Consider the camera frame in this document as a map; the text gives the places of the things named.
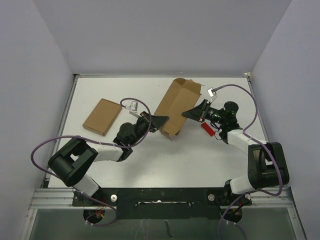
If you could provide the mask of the red rectangular block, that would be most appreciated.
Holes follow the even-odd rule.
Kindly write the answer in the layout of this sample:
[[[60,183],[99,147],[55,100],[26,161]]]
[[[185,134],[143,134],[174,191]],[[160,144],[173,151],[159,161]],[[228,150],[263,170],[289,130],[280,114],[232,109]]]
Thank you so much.
[[[215,131],[206,123],[203,122],[201,127],[208,133],[209,136],[213,137],[215,135]]]

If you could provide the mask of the folded brown cardboard box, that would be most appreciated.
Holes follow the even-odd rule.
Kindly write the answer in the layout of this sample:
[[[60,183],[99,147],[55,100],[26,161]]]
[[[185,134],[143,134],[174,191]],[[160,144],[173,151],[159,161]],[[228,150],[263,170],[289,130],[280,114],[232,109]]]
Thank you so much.
[[[122,106],[119,103],[101,98],[84,121],[82,127],[93,133],[105,136],[121,110]]]

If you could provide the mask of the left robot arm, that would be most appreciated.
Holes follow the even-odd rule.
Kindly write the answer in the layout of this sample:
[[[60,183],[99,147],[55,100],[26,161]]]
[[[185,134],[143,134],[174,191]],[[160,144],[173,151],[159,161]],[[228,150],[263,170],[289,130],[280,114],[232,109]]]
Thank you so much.
[[[88,142],[73,137],[48,161],[48,167],[67,187],[74,187],[84,193],[84,200],[91,206],[102,199],[101,187],[87,174],[93,162],[122,162],[133,152],[133,146],[146,137],[146,134],[158,131],[170,118],[168,116],[149,115],[143,111],[136,123],[123,123],[111,143]]]

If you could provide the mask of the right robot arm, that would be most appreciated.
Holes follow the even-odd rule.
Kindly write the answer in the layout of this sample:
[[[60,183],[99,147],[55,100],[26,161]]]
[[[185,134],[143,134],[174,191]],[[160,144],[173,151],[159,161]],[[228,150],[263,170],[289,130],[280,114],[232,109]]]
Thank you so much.
[[[200,123],[208,120],[211,125],[218,124],[220,139],[247,155],[247,173],[230,180],[230,187],[222,192],[223,200],[230,205],[238,201],[241,194],[284,186],[290,181],[282,145],[246,136],[236,118],[238,110],[239,106],[233,101],[227,101],[223,108],[215,109],[207,100],[203,100],[201,104],[181,114]]]

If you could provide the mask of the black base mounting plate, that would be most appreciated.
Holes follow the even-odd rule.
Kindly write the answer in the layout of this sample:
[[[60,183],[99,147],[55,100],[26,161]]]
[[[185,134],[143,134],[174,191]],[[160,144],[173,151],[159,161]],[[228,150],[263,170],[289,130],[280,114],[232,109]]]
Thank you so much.
[[[249,196],[233,194],[228,187],[172,187],[172,188],[100,188],[91,199],[78,192],[72,206],[98,207],[104,202],[118,211],[120,220],[152,219],[180,220],[206,218],[218,220],[223,209],[233,205],[241,217],[241,208],[252,205]]]

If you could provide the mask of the brown cardboard box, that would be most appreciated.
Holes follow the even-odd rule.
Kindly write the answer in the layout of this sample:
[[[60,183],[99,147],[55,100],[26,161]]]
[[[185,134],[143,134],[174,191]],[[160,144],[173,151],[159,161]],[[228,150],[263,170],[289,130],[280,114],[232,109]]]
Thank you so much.
[[[84,121],[82,127],[93,133],[105,136],[121,110],[122,106],[119,103],[101,98]]]
[[[187,118],[182,113],[192,109],[201,96],[202,85],[191,79],[176,78],[154,112],[155,116],[167,116],[168,121],[159,129],[166,138],[177,136]]]

